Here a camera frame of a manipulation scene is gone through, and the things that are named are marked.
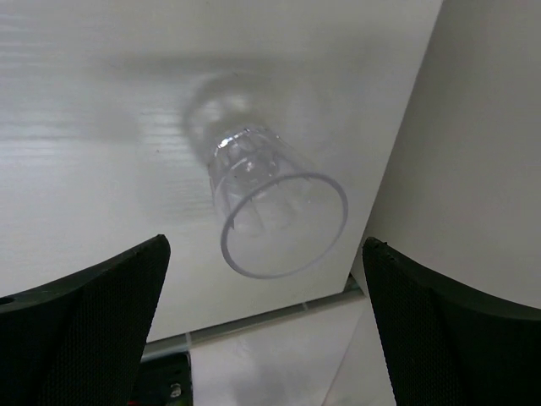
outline dark object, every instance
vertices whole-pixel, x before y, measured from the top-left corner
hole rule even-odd
[[[130,398],[141,406],[193,404],[189,353],[171,354],[141,363]]]
[[[541,404],[541,310],[498,299],[377,239],[363,263],[397,406]]]
[[[0,404],[125,406],[169,255],[159,235],[0,299]]]

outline white wall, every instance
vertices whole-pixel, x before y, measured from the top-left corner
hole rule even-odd
[[[541,308],[539,21],[539,0],[444,2],[365,235]]]

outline black mesh texture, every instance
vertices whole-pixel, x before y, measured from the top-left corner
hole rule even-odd
[[[396,404],[467,404],[431,292],[369,244],[363,263]]]
[[[376,239],[363,263],[398,406],[541,404],[541,310],[453,281]]]
[[[28,374],[17,378],[25,393],[11,397],[2,406],[125,406],[160,297],[169,255],[167,240],[158,236],[99,266],[14,295],[20,303],[32,298],[36,304],[12,312],[4,309],[0,328],[34,327],[19,331],[30,337],[21,340],[19,346],[13,341],[8,343],[12,354],[31,353],[38,348],[40,353],[33,355],[41,362],[36,373],[29,368]],[[61,305],[55,309],[51,303]],[[41,319],[34,326],[25,323],[25,318],[35,321],[36,314]],[[48,332],[55,338],[42,343],[41,330],[48,327],[56,328]],[[9,391],[1,382],[0,389],[4,394]],[[0,398],[10,399],[9,395]]]

